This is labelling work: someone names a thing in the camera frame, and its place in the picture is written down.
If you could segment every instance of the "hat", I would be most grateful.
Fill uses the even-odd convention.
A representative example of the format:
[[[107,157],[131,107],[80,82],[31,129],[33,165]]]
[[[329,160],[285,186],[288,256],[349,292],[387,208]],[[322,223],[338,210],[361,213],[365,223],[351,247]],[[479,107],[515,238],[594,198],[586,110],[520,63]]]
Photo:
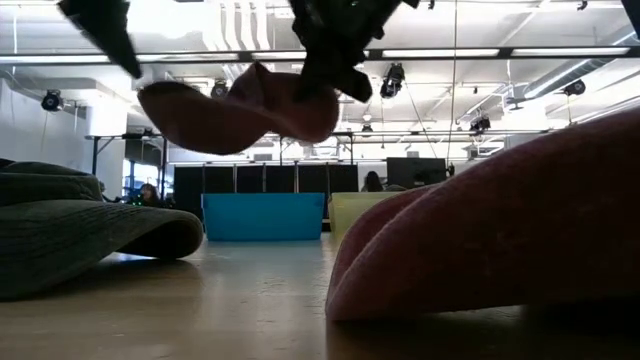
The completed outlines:
[[[92,175],[35,162],[0,169],[0,300],[50,288],[113,252],[177,259],[202,239],[190,213],[103,202]]]
[[[310,143],[327,139],[338,121],[338,96],[321,87],[295,102],[300,75],[270,72],[259,63],[235,80],[224,98],[186,84],[160,81],[138,93],[145,113],[171,142],[189,150],[235,154],[267,132]]]

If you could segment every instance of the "wooden floor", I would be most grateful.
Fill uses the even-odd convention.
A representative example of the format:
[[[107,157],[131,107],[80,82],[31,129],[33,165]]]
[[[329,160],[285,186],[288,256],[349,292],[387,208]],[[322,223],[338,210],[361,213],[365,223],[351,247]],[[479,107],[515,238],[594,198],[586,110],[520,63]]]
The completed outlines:
[[[325,239],[207,244],[173,263],[114,256],[0,304],[0,359],[640,359],[630,300],[325,324],[335,252]]]

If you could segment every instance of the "white ceiling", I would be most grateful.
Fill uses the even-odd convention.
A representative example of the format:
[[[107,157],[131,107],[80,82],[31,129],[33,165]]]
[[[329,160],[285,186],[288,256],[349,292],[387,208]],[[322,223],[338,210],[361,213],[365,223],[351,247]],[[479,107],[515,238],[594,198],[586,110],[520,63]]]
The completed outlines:
[[[9,6],[20,2],[21,7]],[[95,48],[74,29],[52,5],[29,6],[29,0],[0,0],[0,53],[87,53]],[[619,1],[589,1],[585,11],[577,11],[578,1],[459,0],[457,18],[453,1],[437,0],[433,11],[423,3],[417,10],[402,5],[385,27],[383,40],[371,43],[371,48],[424,47],[500,47],[500,46],[591,46],[603,45],[612,34],[631,32],[629,20]],[[243,13],[239,1],[233,6],[235,38],[228,38],[226,11],[234,1],[222,1],[222,20],[215,22],[211,5],[205,3],[170,3],[169,0],[132,0],[130,30],[139,52],[211,51],[208,42],[216,28],[227,36],[230,50],[247,49],[242,40]],[[300,49],[299,41],[290,30],[292,18],[286,1],[251,1],[251,44],[258,46],[259,12],[265,5],[268,46],[276,50]],[[476,61],[408,61],[404,62],[408,86],[390,102],[374,96],[368,104],[344,105],[342,127],[357,130],[365,114],[371,115],[375,130],[416,129],[419,119],[429,120],[433,129],[448,129],[452,119],[458,119],[503,84],[529,83],[563,65],[564,60],[476,60]],[[243,65],[232,65],[240,68]],[[389,64],[368,62],[367,73],[377,91],[377,83]],[[278,71],[297,71],[299,64],[278,63]],[[168,72],[177,78],[220,78],[223,65],[154,65],[156,73]],[[588,92],[573,99],[571,115],[586,117],[603,111],[626,99],[640,95],[638,78],[631,77],[615,87],[599,90],[627,75],[640,71],[640,60],[617,60],[587,75]],[[111,87],[123,97],[135,102],[128,76],[116,66],[30,67],[18,68],[17,74],[37,82],[39,78],[94,78]],[[494,127],[503,116],[500,101],[487,103]],[[545,108],[547,118],[568,121],[569,111],[564,96],[549,95],[536,101]],[[527,117],[519,128],[543,128],[548,119]]]

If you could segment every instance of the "blue bin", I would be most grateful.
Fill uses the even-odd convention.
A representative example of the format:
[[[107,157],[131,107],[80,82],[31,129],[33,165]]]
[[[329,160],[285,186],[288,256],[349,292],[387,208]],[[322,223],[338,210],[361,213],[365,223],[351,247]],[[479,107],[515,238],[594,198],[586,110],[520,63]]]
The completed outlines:
[[[203,194],[209,241],[317,240],[323,193]]]

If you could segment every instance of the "ceiling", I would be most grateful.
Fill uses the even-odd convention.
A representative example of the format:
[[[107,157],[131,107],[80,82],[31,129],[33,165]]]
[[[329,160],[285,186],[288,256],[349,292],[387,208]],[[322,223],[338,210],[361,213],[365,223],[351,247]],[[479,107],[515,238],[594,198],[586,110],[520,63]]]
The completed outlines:
[[[286,1],[131,2],[129,30],[141,53],[302,49],[290,30],[293,19]],[[55,1],[48,3],[0,0],[0,53],[96,51],[57,12]],[[577,11],[576,0],[437,0],[435,4],[433,10],[428,9],[427,3],[417,10],[400,6],[385,27],[385,37],[373,41],[370,48],[604,46],[612,45],[621,34],[633,32],[619,1],[590,0],[584,11]],[[391,101],[383,101],[377,95],[366,104],[345,101],[339,130],[359,130],[363,117],[370,118],[376,131],[419,130],[420,121],[432,130],[448,130],[458,120],[461,127],[468,127],[465,122],[473,118],[478,107],[489,114],[494,129],[546,129],[565,126],[570,116],[573,120],[588,119],[640,96],[640,59],[621,59],[583,76],[587,92],[572,97],[570,106],[564,95],[554,94],[556,88],[549,89],[549,95],[524,103],[526,112],[504,109],[503,97],[513,95],[507,85],[526,86],[578,62],[404,61],[406,86],[399,95]],[[270,66],[277,71],[296,72],[300,65]],[[362,67],[376,91],[389,65],[380,61],[367,62]],[[245,67],[246,64],[212,63],[145,65],[144,69],[156,76],[168,74],[206,87],[215,78],[233,80]],[[116,66],[20,67],[16,77],[35,84],[46,78],[91,78],[131,105],[136,101],[129,77]],[[148,124],[144,116],[131,116],[130,123]]]

